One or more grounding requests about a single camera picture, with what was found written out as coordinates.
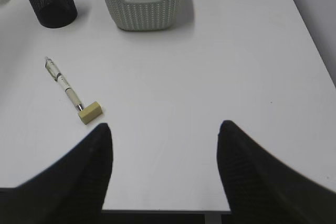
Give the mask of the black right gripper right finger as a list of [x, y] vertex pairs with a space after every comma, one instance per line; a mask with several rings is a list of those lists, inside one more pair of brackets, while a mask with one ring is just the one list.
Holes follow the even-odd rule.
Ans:
[[335, 223], [335, 192], [281, 162], [233, 121], [221, 124], [216, 160], [233, 223]]

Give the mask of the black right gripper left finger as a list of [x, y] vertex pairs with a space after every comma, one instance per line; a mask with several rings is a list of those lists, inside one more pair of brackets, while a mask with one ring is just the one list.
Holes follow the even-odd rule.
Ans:
[[1, 194], [1, 223], [99, 223], [112, 165], [111, 130], [100, 123], [49, 168]]

